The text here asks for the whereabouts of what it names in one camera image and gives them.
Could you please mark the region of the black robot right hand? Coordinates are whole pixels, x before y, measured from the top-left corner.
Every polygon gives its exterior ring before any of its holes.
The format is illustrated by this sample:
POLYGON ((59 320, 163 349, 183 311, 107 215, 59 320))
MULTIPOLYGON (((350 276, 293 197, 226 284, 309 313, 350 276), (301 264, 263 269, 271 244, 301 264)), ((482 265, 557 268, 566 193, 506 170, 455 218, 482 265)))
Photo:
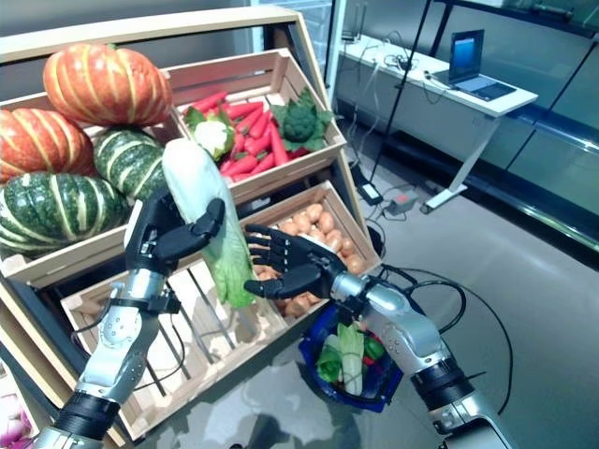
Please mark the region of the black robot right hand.
POLYGON ((346 272, 346 265, 336 253, 305 237, 248 224, 245 239, 252 246, 253 263, 279 273, 276 279, 244 282, 244 289, 259 297, 285 299, 310 292, 329 298, 335 279, 346 272))

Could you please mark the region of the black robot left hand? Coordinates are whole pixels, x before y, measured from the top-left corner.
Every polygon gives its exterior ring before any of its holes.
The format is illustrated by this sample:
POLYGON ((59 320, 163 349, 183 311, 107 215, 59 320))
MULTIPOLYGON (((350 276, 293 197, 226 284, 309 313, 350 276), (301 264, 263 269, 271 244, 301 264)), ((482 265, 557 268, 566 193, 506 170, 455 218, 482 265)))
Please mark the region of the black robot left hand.
POLYGON ((167 277, 180 259, 207 247, 224 223, 225 202, 214 198, 200 210, 200 217, 187 224, 169 189, 155 191, 141 203, 139 214, 131 217, 135 222, 127 228, 126 268, 148 269, 167 277))

